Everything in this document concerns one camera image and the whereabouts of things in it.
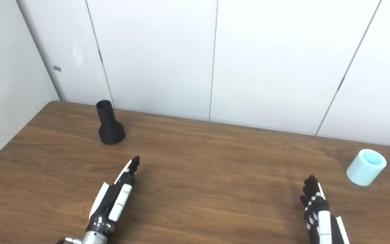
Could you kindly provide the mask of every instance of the black cylinder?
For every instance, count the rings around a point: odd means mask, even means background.
[[[124,132],[124,126],[115,119],[111,102],[102,100],[96,104],[96,108],[100,122],[102,122],[99,128],[100,140],[107,145],[121,142],[126,133]]]

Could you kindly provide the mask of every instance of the robotic finger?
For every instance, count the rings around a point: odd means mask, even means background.
[[[106,244],[115,230],[116,223],[135,184],[134,173],[138,165],[139,156],[136,156],[126,164],[114,184],[103,183],[91,208],[90,223],[82,240],[66,237],[56,244],[62,244],[65,241],[73,244]]]

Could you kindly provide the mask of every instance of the black robotic glove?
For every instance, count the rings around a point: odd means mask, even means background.
[[[305,179],[303,193],[300,201],[305,207],[304,220],[311,244],[350,244],[341,217],[330,214],[329,203],[314,176]]]

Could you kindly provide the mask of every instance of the metal cylinder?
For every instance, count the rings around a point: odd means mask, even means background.
[[[87,231],[82,239],[82,244],[106,244],[108,238],[99,232]]]

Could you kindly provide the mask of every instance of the white wall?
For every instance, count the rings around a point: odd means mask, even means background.
[[[111,100],[85,1],[18,2],[61,99],[90,105]]]
[[[390,145],[390,0],[381,2],[318,135]]]
[[[0,150],[58,96],[16,1],[0,0]]]
[[[220,0],[211,120],[315,135],[379,0]]]
[[[216,0],[88,0],[116,108],[209,120]]]

